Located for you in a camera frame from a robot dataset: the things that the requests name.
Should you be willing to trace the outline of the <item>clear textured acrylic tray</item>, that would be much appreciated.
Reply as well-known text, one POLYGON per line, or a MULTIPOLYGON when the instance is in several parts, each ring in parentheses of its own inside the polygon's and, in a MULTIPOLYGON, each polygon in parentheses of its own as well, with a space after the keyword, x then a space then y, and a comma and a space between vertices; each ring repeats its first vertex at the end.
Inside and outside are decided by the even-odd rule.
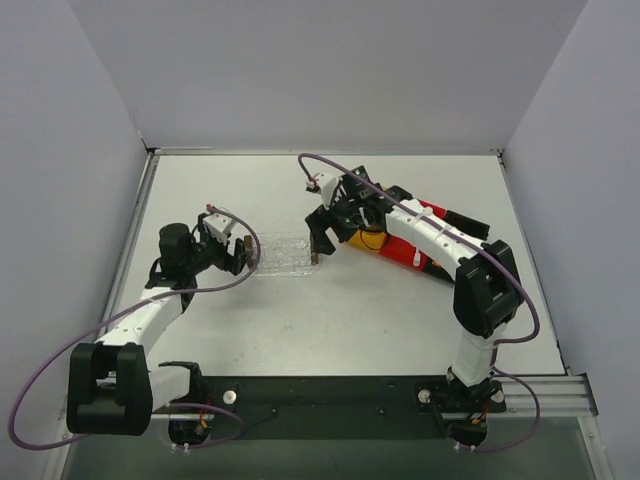
POLYGON ((302 277, 320 269, 312 257, 308 234, 292 232, 259 233, 261 257, 254 272, 258 277, 302 277))

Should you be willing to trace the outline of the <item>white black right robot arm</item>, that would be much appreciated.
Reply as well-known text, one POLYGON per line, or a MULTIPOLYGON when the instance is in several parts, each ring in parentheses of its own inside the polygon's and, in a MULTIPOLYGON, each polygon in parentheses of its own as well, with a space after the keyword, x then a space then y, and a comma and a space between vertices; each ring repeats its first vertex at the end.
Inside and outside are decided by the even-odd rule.
POLYGON ((359 166, 340 176, 309 175, 306 189, 320 205, 305 218, 313 250, 335 252, 334 235, 347 243, 357 235, 382 239, 380 253, 412 268, 439 270, 453 283, 453 314, 462 337, 446 374, 446 399, 455 407, 497 400, 491 378, 497 343, 524 301, 511 247, 489 242, 486 224, 444 211, 400 186, 373 183, 359 166))

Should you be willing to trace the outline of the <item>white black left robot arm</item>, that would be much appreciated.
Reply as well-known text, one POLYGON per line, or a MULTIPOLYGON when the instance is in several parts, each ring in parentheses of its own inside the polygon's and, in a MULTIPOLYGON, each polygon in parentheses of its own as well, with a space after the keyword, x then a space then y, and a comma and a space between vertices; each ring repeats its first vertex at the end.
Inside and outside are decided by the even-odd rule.
POLYGON ((232 236, 240 219, 208 207, 194 227, 170 223, 159 231, 154 260, 139 302, 116 316, 113 328, 70 356, 66 423, 74 434, 139 436, 154 412, 199 408, 207 391, 199 365, 147 356, 199 292, 197 277, 215 267, 244 281, 259 257, 256 240, 232 236))

